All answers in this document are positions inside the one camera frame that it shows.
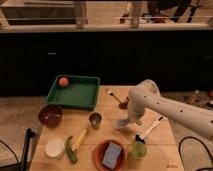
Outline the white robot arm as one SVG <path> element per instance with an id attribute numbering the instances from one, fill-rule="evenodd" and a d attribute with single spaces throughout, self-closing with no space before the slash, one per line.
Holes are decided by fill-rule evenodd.
<path id="1" fill-rule="evenodd" d="M 213 111 L 163 97 L 156 83 L 150 79 L 132 87 L 128 98 L 127 111 L 131 123 L 139 120 L 149 108 L 213 142 Z"/>

